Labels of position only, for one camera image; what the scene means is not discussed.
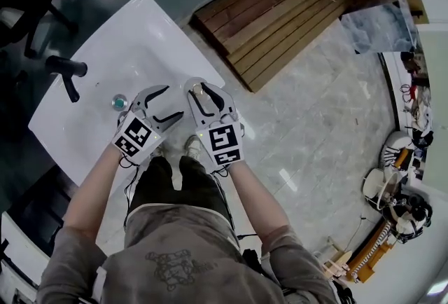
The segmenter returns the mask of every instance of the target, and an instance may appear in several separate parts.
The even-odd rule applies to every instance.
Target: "marble patterned box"
[[[407,0],[374,0],[341,17],[357,53],[410,51],[417,28]]]

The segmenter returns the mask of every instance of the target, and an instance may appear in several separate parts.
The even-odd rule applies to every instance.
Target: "sink basin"
[[[224,80],[154,0],[131,0],[75,53],[87,74],[73,77],[80,99],[71,103],[58,76],[34,113],[29,129],[53,160],[78,185],[112,140],[118,114],[111,102],[123,94],[130,103],[152,85],[169,85],[164,109],[190,113],[183,85],[202,77],[223,87]],[[113,191],[133,169],[119,167]]]

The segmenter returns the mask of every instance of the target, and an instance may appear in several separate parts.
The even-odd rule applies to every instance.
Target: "chair leg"
[[[25,51],[24,55],[25,57],[28,57],[29,59],[33,59],[36,57],[37,52],[31,48],[33,45],[33,38],[34,34],[36,33],[37,26],[39,25],[39,21],[37,21],[29,30],[27,35],[27,42],[25,43]]]
[[[65,15],[57,10],[52,4],[48,6],[48,10],[55,16],[58,21],[64,24],[71,33],[75,34],[78,32],[78,24],[67,19]]]

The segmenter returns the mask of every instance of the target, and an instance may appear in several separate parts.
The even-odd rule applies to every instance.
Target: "black faucet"
[[[87,65],[84,62],[71,61],[59,56],[50,56],[45,61],[45,68],[51,74],[61,74],[65,89],[72,102],[79,100],[78,91],[71,80],[73,75],[83,77],[87,73]]]

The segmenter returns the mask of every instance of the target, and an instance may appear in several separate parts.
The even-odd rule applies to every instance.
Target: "shoe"
[[[161,144],[150,154],[150,159],[153,159],[154,157],[165,157],[165,152],[166,148]]]
[[[199,140],[199,137],[195,134],[190,136],[185,143],[185,156],[191,157],[198,161],[201,150],[201,141]]]

